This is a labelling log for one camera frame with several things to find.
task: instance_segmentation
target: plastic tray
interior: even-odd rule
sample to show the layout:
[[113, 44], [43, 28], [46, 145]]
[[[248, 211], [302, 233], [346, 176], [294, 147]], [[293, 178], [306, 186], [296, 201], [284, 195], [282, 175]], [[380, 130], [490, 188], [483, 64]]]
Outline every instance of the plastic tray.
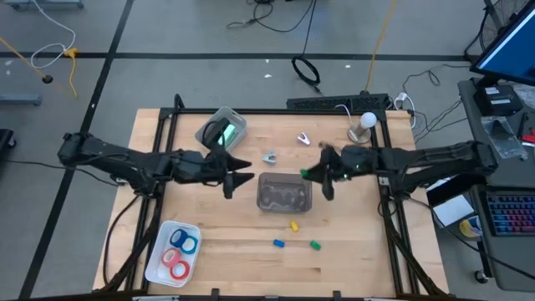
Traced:
[[264, 172], [258, 177], [257, 205], [267, 212], [307, 212], [312, 208], [312, 184], [301, 175]]
[[[161, 257], [163, 256], [164, 252], [170, 247], [173, 247], [170, 243], [171, 235], [178, 229], [186, 231], [189, 236], [197, 239], [197, 247], [193, 254], [185, 254], [181, 252], [181, 260], [190, 265], [189, 275], [182, 280], [175, 280], [172, 278], [170, 268], [166, 267], [161, 262]], [[150, 255], [149, 265], [147, 265], [147, 269], [145, 270], [145, 278], [153, 283], [161, 283], [176, 288], [183, 287], [188, 281], [190, 281], [191, 276], [193, 275], [197, 255], [201, 249], [201, 240], [201, 230], [197, 226], [175, 221], [163, 222], [160, 226], [160, 231], [158, 231], [156, 244], [152, 249], [152, 254]]]
[[247, 121], [229, 107], [224, 106], [219, 108], [219, 110], [195, 133], [195, 139], [202, 143], [202, 132], [206, 125], [211, 121], [219, 121], [223, 118], [227, 118], [231, 125], [236, 127], [236, 137], [232, 139], [228, 145], [225, 145], [225, 150], [231, 151], [247, 134]]

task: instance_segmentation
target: gray floor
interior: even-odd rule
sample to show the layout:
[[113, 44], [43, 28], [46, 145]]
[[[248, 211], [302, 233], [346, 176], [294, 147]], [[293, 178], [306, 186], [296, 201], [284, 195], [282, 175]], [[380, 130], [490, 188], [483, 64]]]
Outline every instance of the gray floor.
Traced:
[[[125, 0], [86, 1], [86, 9], [48, 10], [53, 18], [78, 34], [76, 46], [84, 52], [110, 47]], [[310, 36], [310, 53], [370, 54], [379, 35], [389, 1], [319, 0]], [[292, 25], [307, 1], [275, 3], [266, 23]], [[242, 0], [136, 0], [119, 51], [147, 53], [295, 53], [303, 47], [306, 26], [292, 33], [272, 33], [258, 26], [227, 30], [231, 21], [251, 17], [252, 7]], [[405, 0], [398, 4], [381, 45], [381, 54], [458, 55], [476, 33], [482, 2]], [[49, 24], [36, 11], [16, 13], [0, 6], [0, 35], [21, 51], [46, 43], [67, 43], [69, 35]], [[0, 45], [0, 52], [7, 51]], [[0, 91], [40, 93], [39, 107], [0, 107], [0, 128], [17, 132], [18, 148], [12, 160], [57, 164], [63, 133], [79, 129], [93, 94], [103, 59], [79, 59], [75, 83], [77, 99], [69, 98], [39, 77], [22, 61], [0, 59]], [[368, 61], [313, 61], [322, 75], [326, 95], [358, 94], [365, 84]], [[408, 74], [444, 62], [378, 61], [370, 92], [395, 97]], [[46, 69], [56, 83], [68, 87], [70, 62], [60, 59]], [[458, 100], [456, 83], [468, 79], [467, 69], [438, 68], [441, 86], [426, 76], [407, 84], [416, 109], [433, 118]], [[171, 106], [179, 93], [188, 107], [284, 108], [286, 99], [314, 96], [287, 60], [270, 59], [116, 59], [112, 63], [91, 132], [126, 145], [139, 108]], [[462, 107], [443, 122], [463, 118]], [[467, 123], [448, 127], [419, 141], [418, 147], [470, 140]], [[4, 164], [0, 191], [0, 299], [16, 298], [54, 202], [62, 171], [41, 166]], [[76, 174], [39, 274], [33, 297], [90, 291], [115, 189]], [[460, 297], [491, 300], [535, 300], [535, 294], [503, 292], [496, 284], [477, 284], [472, 271], [481, 268], [476, 253], [438, 232], [450, 290]]]

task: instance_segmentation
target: tape roll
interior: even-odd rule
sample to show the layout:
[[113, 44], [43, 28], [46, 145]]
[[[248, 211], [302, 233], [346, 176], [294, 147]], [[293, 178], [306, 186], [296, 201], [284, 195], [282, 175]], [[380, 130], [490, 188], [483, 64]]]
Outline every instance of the tape roll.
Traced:
[[199, 241], [193, 236], [188, 236], [182, 243], [180, 249], [184, 254], [193, 254], [197, 249]]
[[181, 253], [178, 249], [173, 247], [168, 248], [163, 255], [161, 255], [161, 263], [163, 263], [168, 268], [173, 268], [181, 260]]
[[185, 279], [190, 274], [190, 265], [185, 261], [180, 261], [174, 267], [169, 268], [169, 273], [175, 280]]
[[187, 238], [188, 238], [187, 232], [182, 229], [178, 229], [173, 232], [173, 235], [171, 235], [171, 239], [169, 240], [169, 243], [173, 247], [180, 248], [182, 247], [182, 244]]

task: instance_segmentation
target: red tape roll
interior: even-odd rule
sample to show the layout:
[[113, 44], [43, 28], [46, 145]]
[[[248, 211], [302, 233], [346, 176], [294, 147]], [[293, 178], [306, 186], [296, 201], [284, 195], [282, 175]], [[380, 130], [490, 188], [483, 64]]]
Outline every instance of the red tape roll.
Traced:
[[[182, 275], [176, 275], [175, 268], [178, 268], [181, 265], [184, 267], [184, 273]], [[169, 272], [171, 273], [171, 277], [173, 277], [173, 279], [182, 280], [187, 278], [187, 276], [190, 274], [190, 265], [185, 261], [180, 261], [176, 266], [169, 268]]]
[[161, 263], [163, 263], [168, 268], [173, 268], [181, 260], [181, 253], [178, 249], [173, 247], [168, 248], [164, 254], [161, 256]]

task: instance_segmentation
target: blue block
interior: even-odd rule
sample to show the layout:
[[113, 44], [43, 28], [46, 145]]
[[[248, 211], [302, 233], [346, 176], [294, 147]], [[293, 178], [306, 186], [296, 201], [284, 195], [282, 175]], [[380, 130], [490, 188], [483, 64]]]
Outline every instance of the blue block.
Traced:
[[275, 239], [275, 240], [273, 241], [273, 244], [274, 244], [275, 246], [277, 246], [277, 247], [284, 247], [284, 242], [283, 242], [283, 241], [280, 241], [280, 240], [278, 240], [278, 239]]

